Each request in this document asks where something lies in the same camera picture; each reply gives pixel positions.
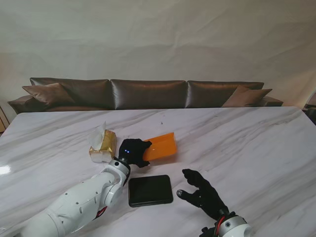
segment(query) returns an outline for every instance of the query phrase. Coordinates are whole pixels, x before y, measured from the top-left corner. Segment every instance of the marble table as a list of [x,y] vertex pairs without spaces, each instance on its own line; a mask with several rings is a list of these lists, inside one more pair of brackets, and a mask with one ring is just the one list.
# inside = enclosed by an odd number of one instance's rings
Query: marble table
[[87,135],[107,122],[118,137],[175,132],[177,156],[132,168],[131,177],[167,174],[174,202],[118,203],[72,237],[198,237],[213,221],[176,196],[190,192],[181,170],[198,170],[258,237],[316,235],[316,126],[295,107],[51,112],[18,115],[0,138],[0,236],[103,168]]

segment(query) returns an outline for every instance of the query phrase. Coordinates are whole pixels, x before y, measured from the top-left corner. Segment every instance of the sofa armrest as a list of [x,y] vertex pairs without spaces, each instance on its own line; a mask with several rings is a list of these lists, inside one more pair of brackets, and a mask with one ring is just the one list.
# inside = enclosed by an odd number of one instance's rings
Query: sofa armrest
[[316,120],[316,108],[308,108],[307,111],[306,111],[306,115],[310,119]]
[[8,104],[17,114],[26,112],[42,112],[46,108],[44,103],[41,103],[31,95],[22,96],[16,100],[9,101]]
[[258,106],[259,107],[272,107],[272,106],[281,106],[282,104],[283,104],[283,101],[277,100],[269,96],[265,96],[258,103]]

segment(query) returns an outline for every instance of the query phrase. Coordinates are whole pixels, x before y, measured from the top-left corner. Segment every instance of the orange plastic scoop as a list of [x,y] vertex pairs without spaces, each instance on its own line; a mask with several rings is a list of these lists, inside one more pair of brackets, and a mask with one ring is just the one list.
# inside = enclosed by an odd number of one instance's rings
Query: orange plastic scoop
[[152,142],[152,145],[144,153],[143,160],[145,161],[159,159],[177,153],[177,144],[173,132],[145,141]]

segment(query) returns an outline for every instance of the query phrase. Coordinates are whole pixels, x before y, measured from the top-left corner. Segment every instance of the sofa cushion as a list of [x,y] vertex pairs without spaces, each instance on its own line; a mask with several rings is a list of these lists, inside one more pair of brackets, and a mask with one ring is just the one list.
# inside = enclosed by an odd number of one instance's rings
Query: sofa cushion
[[262,82],[219,82],[219,81],[188,81],[186,108],[221,107],[241,85],[249,89],[262,89]]
[[61,84],[78,106],[113,109],[112,88],[109,80],[76,80],[58,78],[30,78],[32,85]]
[[111,80],[115,109],[184,108],[187,84],[184,80]]
[[59,83],[49,85],[25,85],[22,88],[47,107],[75,104],[75,101]]
[[63,111],[94,111],[94,110],[106,110],[98,107],[88,106],[58,106],[45,110],[46,112],[63,112]]
[[222,107],[254,107],[272,89],[251,90],[244,86],[238,86]]

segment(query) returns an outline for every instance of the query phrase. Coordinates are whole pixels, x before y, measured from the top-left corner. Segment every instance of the robotic hand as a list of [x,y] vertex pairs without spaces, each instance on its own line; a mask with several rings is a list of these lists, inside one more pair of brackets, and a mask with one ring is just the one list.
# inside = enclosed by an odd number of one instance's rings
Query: robotic hand
[[100,217],[108,206],[115,204],[130,174],[130,164],[144,167],[145,150],[151,142],[125,139],[114,158],[105,168],[69,190],[41,213],[29,220],[17,236],[64,237]]
[[217,220],[215,227],[203,228],[200,237],[251,237],[252,228],[240,216],[229,212],[217,191],[202,175],[190,169],[182,170],[190,185],[198,188],[193,194],[178,190],[177,196],[201,208],[212,219]]

